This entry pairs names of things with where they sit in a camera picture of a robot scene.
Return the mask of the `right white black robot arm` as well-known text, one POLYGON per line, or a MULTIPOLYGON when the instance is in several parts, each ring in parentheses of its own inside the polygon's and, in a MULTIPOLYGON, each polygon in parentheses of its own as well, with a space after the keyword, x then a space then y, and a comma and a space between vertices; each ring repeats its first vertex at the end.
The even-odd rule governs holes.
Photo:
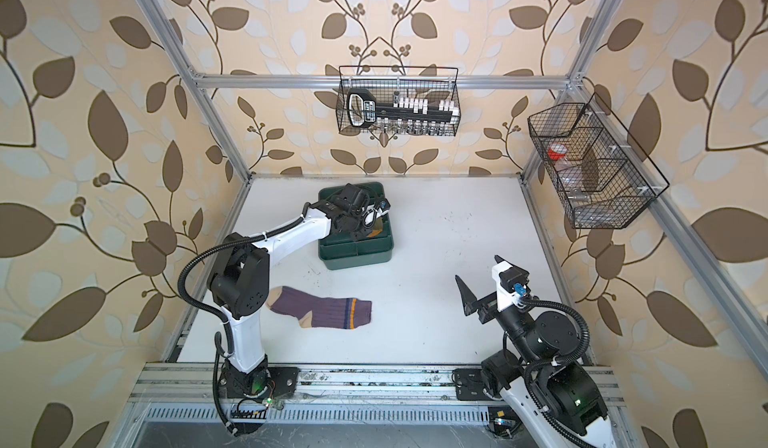
POLYGON ((475 379, 455 379, 456 388, 502 401, 513 426, 526 428, 540 447, 615 447, 606 402, 580 363, 590 331, 578 311, 530 294, 521 283, 501 280, 511 297, 501 309, 496 293, 478 298, 455 278, 464 314, 502 327, 502 348, 483 360, 475 379))

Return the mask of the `green striped sock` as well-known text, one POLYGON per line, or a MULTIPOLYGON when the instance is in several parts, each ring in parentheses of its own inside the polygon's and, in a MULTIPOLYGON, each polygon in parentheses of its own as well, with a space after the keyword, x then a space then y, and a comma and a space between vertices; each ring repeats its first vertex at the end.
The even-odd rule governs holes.
POLYGON ((370 227, 370 232, 366 235, 367 238, 380 236, 384 230, 384 221, 382 218, 376 219, 370 227))

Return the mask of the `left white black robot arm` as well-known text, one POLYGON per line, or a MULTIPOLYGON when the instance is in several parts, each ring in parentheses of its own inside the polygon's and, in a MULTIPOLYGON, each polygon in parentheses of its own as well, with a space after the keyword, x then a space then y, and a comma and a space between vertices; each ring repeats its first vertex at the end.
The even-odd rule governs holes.
POLYGON ((180 297, 222 324, 214 335, 212 397, 231 435, 257 431, 269 408, 292 396, 299 383, 299 368, 269 362, 262 346, 262 308, 293 317, 305 328, 353 330, 372 320, 370 301, 273 287, 271 269, 312 243, 318 243, 330 269, 384 263, 393 251, 389 210, 379 182, 325 188, 298 218, 252 236, 233 232, 183 268, 180 297))

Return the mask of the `green plastic divided tray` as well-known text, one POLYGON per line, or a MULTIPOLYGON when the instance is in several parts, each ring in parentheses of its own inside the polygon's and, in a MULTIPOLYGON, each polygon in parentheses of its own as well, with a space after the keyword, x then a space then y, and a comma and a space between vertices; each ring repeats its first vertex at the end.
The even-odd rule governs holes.
POLYGON ((384 221, 384 230, 380 236, 354 240, 346 233, 330 235, 318 241, 319 259, 329 270, 388 262, 394 250, 390 218, 389 215, 378 218, 384 221))

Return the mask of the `purple striped sock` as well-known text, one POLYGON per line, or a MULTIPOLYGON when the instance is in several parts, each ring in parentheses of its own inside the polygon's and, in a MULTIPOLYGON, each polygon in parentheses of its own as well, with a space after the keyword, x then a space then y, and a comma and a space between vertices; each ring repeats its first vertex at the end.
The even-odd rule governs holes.
POLYGON ((369 300, 319 297, 289 286, 272 289, 266 305, 274 313, 296 318, 302 328, 352 330, 372 319, 369 300))

